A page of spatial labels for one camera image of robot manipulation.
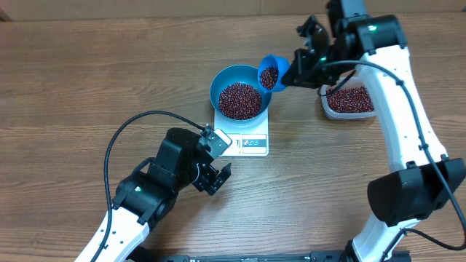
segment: white container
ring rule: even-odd
[[[341,77],[340,80],[337,81],[336,85],[343,80],[344,77]],[[340,90],[345,90],[345,89],[352,89],[352,88],[358,88],[362,87],[364,84],[362,81],[359,79],[357,76],[353,76],[348,80],[348,82],[341,87]],[[327,89],[329,88],[328,85],[323,85],[322,88],[320,89],[320,94],[325,95],[327,93]],[[365,112],[365,113],[339,113],[335,112],[328,107],[328,102],[327,102],[327,97],[322,96],[322,106],[325,111],[325,115],[329,119],[335,119],[335,120],[351,120],[351,119],[364,119],[364,118],[369,118],[369,117],[374,117],[376,116],[376,112]]]

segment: blue bowl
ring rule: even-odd
[[[220,71],[213,79],[212,84],[210,85],[210,102],[214,109],[225,119],[228,119],[230,122],[234,124],[244,124],[249,123],[257,118],[260,117],[264,113],[264,111],[269,107],[270,100],[272,99],[271,92],[265,92],[262,88],[259,87],[259,83],[257,81],[257,68],[250,66],[250,65],[232,65],[224,70]],[[243,84],[250,84],[252,85],[262,97],[262,107],[261,111],[256,117],[247,120],[235,120],[231,119],[220,112],[218,109],[218,98],[220,97],[220,93],[224,91],[229,85],[234,84],[236,82],[240,82]]]
[[[273,66],[274,68],[278,69],[278,79],[277,83],[275,83],[275,86],[271,89],[268,90],[267,88],[263,87],[261,84],[261,73],[264,69],[269,68],[270,66]],[[257,74],[257,81],[259,82],[259,86],[264,92],[280,92],[285,90],[286,86],[282,84],[282,77],[288,71],[290,68],[290,63],[288,60],[284,57],[278,57],[276,55],[267,55],[261,62],[261,65],[259,66],[259,72]]]

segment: container of beans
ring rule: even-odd
[[[324,85],[320,90],[320,94],[328,94],[332,89],[333,87]],[[376,116],[374,105],[367,89],[357,76],[349,79],[339,91],[332,95],[322,96],[321,98],[325,115],[329,119],[365,119]]]
[[[290,63],[284,57],[267,55],[259,66],[257,81],[265,92],[280,92],[286,86],[282,84],[281,78],[290,68]]]
[[[233,124],[254,121],[269,107],[271,92],[265,92],[257,81],[257,68],[232,65],[213,79],[210,102],[214,109]]]

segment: wooden surface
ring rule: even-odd
[[[398,15],[426,112],[451,157],[466,157],[466,16]],[[0,23],[0,261],[73,261],[106,211],[103,155],[121,123],[167,110],[213,123],[208,92],[226,66],[292,58],[306,15]],[[111,191],[155,156],[166,116],[130,125],[110,157]],[[388,173],[378,121],[332,122],[314,90],[290,87],[269,108],[270,155],[228,158],[209,197],[190,186],[144,246],[160,254],[305,253],[344,248],[370,208],[369,181]],[[466,187],[456,192],[466,210]],[[447,204],[419,229],[462,234]],[[409,235],[415,261],[466,261]]]
[[[0,0],[14,21],[324,14],[328,0]],[[366,0],[374,12],[459,12],[464,0]]]

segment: adzuki beans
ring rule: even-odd
[[[372,112],[374,105],[364,86],[340,90],[327,96],[327,103],[331,110],[338,113],[365,113]]]
[[[231,119],[251,119],[259,114],[261,107],[261,94],[249,84],[229,85],[218,98],[218,109]]]
[[[267,88],[268,90],[272,90],[275,84],[277,83],[278,79],[278,68],[270,66],[265,68],[259,77],[261,79],[261,84],[263,87]]]

